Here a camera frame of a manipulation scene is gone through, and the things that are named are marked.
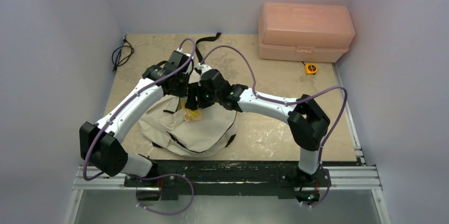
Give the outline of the orange banana picture card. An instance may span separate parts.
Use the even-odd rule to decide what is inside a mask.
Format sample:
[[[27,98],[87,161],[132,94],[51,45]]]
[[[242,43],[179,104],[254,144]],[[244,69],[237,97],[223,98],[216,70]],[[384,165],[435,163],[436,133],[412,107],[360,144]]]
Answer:
[[[190,110],[184,109],[184,120],[185,121],[200,121],[202,119],[202,112],[200,109]]]

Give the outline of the beige canvas backpack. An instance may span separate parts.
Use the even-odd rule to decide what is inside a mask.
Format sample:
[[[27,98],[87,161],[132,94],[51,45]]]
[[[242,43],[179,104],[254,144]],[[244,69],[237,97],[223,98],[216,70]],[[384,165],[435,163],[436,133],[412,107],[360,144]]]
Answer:
[[[194,73],[189,83],[198,82]],[[154,147],[183,157],[211,157],[226,148],[235,138],[238,113],[218,103],[200,109],[200,121],[185,121],[187,97],[164,96],[139,119],[140,131]]]

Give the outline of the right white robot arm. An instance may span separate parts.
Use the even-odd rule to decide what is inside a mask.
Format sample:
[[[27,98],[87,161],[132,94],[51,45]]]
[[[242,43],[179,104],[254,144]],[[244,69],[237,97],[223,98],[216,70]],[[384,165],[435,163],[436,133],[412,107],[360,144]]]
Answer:
[[[196,92],[200,104],[217,103],[229,111],[260,114],[287,124],[294,142],[300,147],[299,182],[310,185],[317,180],[330,118],[310,95],[294,99],[257,93],[246,85],[231,85],[222,73],[208,65],[198,64],[194,71],[199,75]]]

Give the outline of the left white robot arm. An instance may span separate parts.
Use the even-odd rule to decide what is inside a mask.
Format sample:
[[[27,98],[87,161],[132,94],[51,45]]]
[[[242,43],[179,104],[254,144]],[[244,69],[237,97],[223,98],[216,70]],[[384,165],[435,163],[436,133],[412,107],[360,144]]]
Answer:
[[[168,61],[148,67],[134,89],[109,114],[80,127],[85,180],[96,178],[87,175],[88,165],[93,165],[109,176],[137,176],[144,186],[157,182],[156,165],[145,156],[126,152],[122,142],[142,115],[165,95],[185,94],[194,57],[195,53],[183,53],[181,48],[173,51]]]

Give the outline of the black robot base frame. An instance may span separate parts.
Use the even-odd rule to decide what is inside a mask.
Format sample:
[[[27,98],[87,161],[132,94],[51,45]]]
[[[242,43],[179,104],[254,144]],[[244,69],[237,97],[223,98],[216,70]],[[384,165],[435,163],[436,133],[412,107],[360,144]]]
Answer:
[[[155,189],[162,200],[180,195],[275,196],[313,204],[330,187],[327,169],[314,175],[298,169],[296,161],[157,160],[156,181],[127,175],[124,186],[139,191]]]

